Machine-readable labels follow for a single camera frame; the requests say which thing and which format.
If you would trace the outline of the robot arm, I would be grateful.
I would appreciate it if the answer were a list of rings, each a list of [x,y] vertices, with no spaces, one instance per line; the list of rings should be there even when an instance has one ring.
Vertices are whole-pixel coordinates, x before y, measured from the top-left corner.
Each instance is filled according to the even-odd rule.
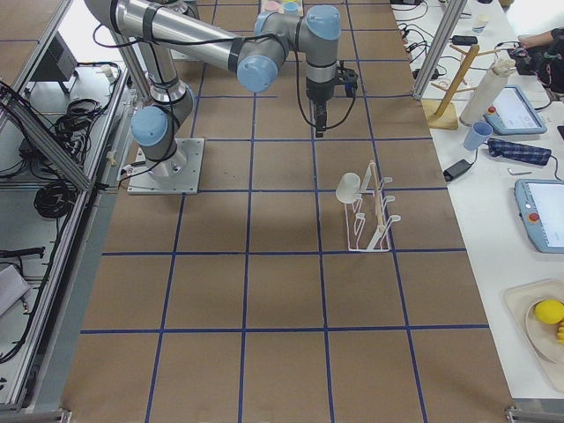
[[[145,156],[145,172],[155,182],[171,183],[188,163],[175,134],[189,117],[195,97],[175,68],[175,51],[236,75],[252,93],[266,91],[290,53],[306,58],[306,95],[318,137],[329,129],[327,103],[339,85],[338,42],[341,16],[332,5],[316,5],[305,15],[265,11],[251,36],[213,26],[175,2],[89,1],[89,12],[124,40],[138,44],[148,71],[152,104],[134,115],[131,131]]]

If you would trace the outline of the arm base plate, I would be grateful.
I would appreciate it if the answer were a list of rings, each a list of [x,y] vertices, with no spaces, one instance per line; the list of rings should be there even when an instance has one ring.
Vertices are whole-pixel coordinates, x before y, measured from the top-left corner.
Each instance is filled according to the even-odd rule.
[[[177,138],[174,156],[149,171],[150,160],[128,180],[131,195],[196,194],[204,156],[204,138]]]

